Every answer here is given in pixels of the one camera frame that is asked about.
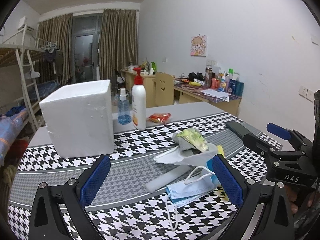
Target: white elastic strap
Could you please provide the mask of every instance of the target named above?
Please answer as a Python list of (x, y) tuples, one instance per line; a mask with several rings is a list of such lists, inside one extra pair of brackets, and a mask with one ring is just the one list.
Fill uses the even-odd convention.
[[(198, 170), (198, 169), (205, 169), (205, 170), (206, 170), (207, 172), (209, 172), (209, 173), (207, 173), (207, 174), (205, 174), (205, 175), (202, 175), (199, 179), (188, 181), (188, 179), (190, 179), (190, 177), (192, 176), (192, 174), (193, 174), (196, 170)], [(191, 171), (191, 173), (188, 175), (188, 177), (187, 177), (186, 180), (184, 181), (184, 184), (185, 184), (185, 185), (188, 185), (188, 184), (190, 184), (190, 183), (192, 183), (192, 182), (197, 182), (197, 181), (199, 181), (199, 180), (201, 180), (201, 179), (203, 179), (203, 178), (205, 178), (205, 177), (212, 176), (212, 175), (214, 175), (214, 172), (210, 171), (207, 167), (198, 166), (198, 167), (194, 168), (193, 171)]]
[(166, 196), (164, 202), (165, 202), (165, 208), (167, 210), (167, 215), (168, 215), (168, 221), (169, 221), (169, 225), (170, 225), (170, 228), (171, 228), (171, 231), (175, 231), (179, 225), (179, 217), (178, 217), (178, 209), (177, 209), (177, 206), (174, 206), (174, 211), (175, 211), (175, 215), (176, 215), (176, 223), (174, 225), (174, 227), (172, 226), (172, 222), (171, 222), (171, 217), (170, 217), (170, 212), (169, 212), (169, 209), (168, 209), (168, 199), (169, 199), (169, 196)]

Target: finger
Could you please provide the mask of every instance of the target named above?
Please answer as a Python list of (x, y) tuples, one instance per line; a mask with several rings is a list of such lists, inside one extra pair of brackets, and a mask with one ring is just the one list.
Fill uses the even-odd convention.
[(292, 212), (292, 214), (296, 214), (296, 213), (298, 212), (298, 207), (297, 207), (297, 205), (291, 202), (291, 203), (290, 203), (290, 206), (291, 206), (291, 212)]
[(297, 193), (295, 193), (291, 187), (284, 185), (285, 190), (287, 191), (288, 198), (291, 202), (295, 202), (297, 200)]
[(311, 207), (312, 206), (312, 202), (313, 202), (313, 198), (315, 197), (315, 191), (310, 195), (307, 206)]

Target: table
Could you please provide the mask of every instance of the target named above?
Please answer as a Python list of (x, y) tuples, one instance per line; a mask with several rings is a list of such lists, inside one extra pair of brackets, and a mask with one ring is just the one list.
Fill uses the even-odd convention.
[(236, 95), (229, 95), (229, 102), (219, 98), (205, 96), (204, 93), (201, 92), (201, 90), (204, 90), (203, 87), (189, 85), (188, 83), (181, 82), (180, 79), (175, 79), (174, 90), (179, 93), (180, 104), (203, 101), (235, 116), (237, 115), (241, 101), (241, 97)]
[[(91, 206), (89, 217), (106, 239), (209, 239), (224, 228), (235, 212), (221, 187), (189, 205), (178, 209), (179, 227), (170, 230), (164, 197), (165, 189), (148, 194), (144, 184), (172, 170), (175, 165), (157, 164), (153, 157), (174, 147), (174, 132), (188, 127), (199, 129), (206, 140), (221, 144), (229, 163), (246, 178), (261, 181), (266, 174), (262, 157), (245, 148), (242, 141), (229, 129), (226, 122), (240, 122), (252, 133), (280, 149), (281, 144), (237, 117), (208, 103), (172, 105), (148, 109), (172, 114), (167, 125), (148, 124), (145, 131), (114, 127), (114, 153), (110, 154), (111, 170)], [(33, 198), (40, 182), (50, 186), (64, 184), (77, 178), (98, 158), (60, 158), (41, 128), (30, 142), (18, 167), (12, 185), (9, 204), (9, 225), (21, 239), (28, 237), (28, 220)], [(63, 218), (74, 239), (78, 234), (65, 207)]]
[[(122, 69), (121, 72), (125, 75), (125, 87), (127, 90), (130, 90), (134, 85), (134, 78), (137, 76), (136, 71), (127, 71)], [(147, 100), (147, 108), (154, 107), (154, 86), (152, 79), (156, 77), (156, 75), (143, 75), (143, 86), (146, 89), (146, 100)]]

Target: white cap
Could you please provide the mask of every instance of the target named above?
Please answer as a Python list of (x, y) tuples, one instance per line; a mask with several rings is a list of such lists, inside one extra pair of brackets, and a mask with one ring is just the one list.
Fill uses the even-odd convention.
[(125, 88), (120, 88), (120, 100), (121, 101), (127, 100), (127, 95), (125, 94)]

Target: styrofoam box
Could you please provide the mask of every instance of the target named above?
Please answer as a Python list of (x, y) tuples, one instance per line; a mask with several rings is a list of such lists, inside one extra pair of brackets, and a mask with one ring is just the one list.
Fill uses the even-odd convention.
[(63, 86), (39, 104), (60, 157), (114, 151), (110, 80)]

